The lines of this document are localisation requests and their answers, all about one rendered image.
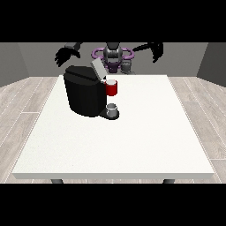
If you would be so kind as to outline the small grey coffee pod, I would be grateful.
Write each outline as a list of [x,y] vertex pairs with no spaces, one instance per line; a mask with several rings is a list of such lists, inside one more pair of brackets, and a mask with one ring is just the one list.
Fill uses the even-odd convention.
[[132,61],[131,60],[123,60],[121,63],[121,72],[125,74],[129,74],[131,72]]

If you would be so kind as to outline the pale grey machine lid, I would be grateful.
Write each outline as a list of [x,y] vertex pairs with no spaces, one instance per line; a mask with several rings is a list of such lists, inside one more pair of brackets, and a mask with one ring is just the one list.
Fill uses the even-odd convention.
[[91,62],[91,66],[93,67],[96,76],[99,80],[103,80],[104,77],[107,75],[107,72],[102,64],[102,61],[100,58],[96,58]]

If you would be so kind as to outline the black coffee machine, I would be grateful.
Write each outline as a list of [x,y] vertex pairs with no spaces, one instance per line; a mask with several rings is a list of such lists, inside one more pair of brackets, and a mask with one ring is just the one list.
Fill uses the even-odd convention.
[[71,110],[83,117],[118,119],[118,110],[115,117],[107,116],[106,80],[99,80],[92,67],[69,66],[64,73],[64,84]]

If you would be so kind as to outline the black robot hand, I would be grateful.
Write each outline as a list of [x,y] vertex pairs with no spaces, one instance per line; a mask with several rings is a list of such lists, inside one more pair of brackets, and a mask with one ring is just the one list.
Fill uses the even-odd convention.
[[153,53],[153,62],[156,63],[157,60],[163,55],[163,43],[154,42],[151,47]]
[[80,58],[80,53],[75,49],[69,49],[69,48],[61,48],[57,53],[55,57],[56,65],[58,67],[62,66],[66,61],[68,61],[71,56],[76,56],[77,58]]

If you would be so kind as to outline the red pod holder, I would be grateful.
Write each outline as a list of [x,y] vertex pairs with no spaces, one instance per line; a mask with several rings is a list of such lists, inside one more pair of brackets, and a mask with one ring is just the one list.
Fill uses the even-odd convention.
[[107,79],[105,82],[106,95],[114,96],[117,94],[117,81],[115,79]]

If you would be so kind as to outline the small grey cup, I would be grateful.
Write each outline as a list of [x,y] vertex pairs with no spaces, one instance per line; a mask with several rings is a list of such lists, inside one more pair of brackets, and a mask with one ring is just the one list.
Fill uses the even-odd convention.
[[106,105],[107,116],[115,117],[117,115],[117,105],[115,103],[109,103]]

